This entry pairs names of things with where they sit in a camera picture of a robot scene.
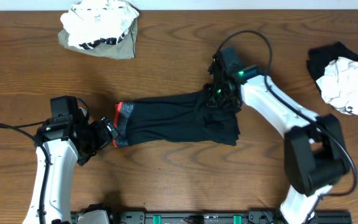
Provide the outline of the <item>white crumpled garment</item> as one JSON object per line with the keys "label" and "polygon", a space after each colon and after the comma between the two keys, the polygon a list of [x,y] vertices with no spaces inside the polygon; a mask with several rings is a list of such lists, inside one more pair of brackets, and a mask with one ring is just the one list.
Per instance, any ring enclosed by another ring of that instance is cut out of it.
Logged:
{"label": "white crumpled garment", "polygon": [[358,62],[339,57],[316,80],[325,103],[343,114],[358,115]]}

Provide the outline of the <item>black crumpled garment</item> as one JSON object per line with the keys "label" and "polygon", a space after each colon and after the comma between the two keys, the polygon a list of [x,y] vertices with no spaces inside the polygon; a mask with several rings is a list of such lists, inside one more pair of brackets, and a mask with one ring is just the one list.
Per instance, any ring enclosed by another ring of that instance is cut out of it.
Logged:
{"label": "black crumpled garment", "polygon": [[324,75],[325,68],[330,62],[337,60],[339,57],[345,57],[358,62],[358,54],[349,50],[341,42],[310,49],[308,56],[309,60],[306,61],[306,67],[320,93],[321,89],[317,84],[317,80]]}

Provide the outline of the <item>white printed shirt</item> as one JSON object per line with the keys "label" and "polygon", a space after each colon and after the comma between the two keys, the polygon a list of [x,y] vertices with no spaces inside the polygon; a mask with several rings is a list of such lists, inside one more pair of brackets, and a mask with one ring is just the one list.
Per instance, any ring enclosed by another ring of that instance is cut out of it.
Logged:
{"label": "white printed shirt", "polygon": [[139,12],[125,1],[83,0],[73,4],[60,20],[68,45],[81,50],[99,44],[116,45],[129,34]]}

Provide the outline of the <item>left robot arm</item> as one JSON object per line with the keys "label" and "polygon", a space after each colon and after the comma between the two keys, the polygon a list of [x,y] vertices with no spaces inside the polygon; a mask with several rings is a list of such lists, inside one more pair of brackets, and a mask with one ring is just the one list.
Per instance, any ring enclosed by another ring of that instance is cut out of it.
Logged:
{"label": "left robot arm", "polygon": [[83,166],[118,136],[113,122],[103,117],[90,121],[88,106],[81,99],[61,96],[50,100],[52,117],[34,136],[37,172],[24,223],[113,223],[110,208],[90,205],[84,212],[71,212],[71,189],[76,165]]}

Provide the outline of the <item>black shorts red waistband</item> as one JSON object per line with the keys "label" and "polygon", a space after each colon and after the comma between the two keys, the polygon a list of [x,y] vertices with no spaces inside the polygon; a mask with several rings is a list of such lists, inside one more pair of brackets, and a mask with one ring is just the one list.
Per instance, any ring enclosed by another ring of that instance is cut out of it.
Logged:
{"label": "black shorts red waistband", "polygon": [[184,95],[123,101],[116,105],[114,125],[119,137],[115,147],[150,141],[213,141],[235,146],[240,131],[239,108],[212,108],[203,91]]}

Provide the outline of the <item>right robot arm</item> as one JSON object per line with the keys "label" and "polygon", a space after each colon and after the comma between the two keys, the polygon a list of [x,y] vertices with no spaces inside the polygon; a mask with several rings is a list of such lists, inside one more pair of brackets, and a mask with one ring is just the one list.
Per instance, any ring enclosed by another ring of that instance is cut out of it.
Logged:
{"label": "right robot arm", "polygon": [[346,150],[339,120],[308,110],[283,91],[258,66],[245,66],[232,47],[218,49],[209,68],[207,105],[247,105],[259,112],[284,140],[284,169],[290,183],[275,223],[316,223],[316,207],[340,179],[357,170]]}

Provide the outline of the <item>olive green folded garment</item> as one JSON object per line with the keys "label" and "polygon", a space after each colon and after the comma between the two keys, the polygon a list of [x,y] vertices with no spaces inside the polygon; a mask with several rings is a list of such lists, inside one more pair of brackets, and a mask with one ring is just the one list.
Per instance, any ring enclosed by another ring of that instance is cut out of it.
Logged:
{"label": "olive green folded garment", "polygon": [[138,19],[135,19],[132,23],[129,33],[124,37],[117,45],[108,45],[100,43],[93,49],[78,49],[74,46],[68,45],[69,33],[63,29],[58,33],[58,41],[65,49],[78,52],[85,55],[91,55],[94,57],[105,57],[116,60],[127,60],[135,57],[135,43],[138,34]]}

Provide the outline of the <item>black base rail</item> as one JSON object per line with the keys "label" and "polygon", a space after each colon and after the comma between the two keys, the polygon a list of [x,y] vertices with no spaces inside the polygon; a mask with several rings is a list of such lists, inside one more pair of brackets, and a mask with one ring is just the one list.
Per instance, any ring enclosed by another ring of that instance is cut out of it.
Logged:
{"label": "black base rail", "polygon": [[94,204],[71,215],[72,223],[120,224],[285,224],[275,210],[250,210],[240,213],[150,213],[114,212],[110,207]]}

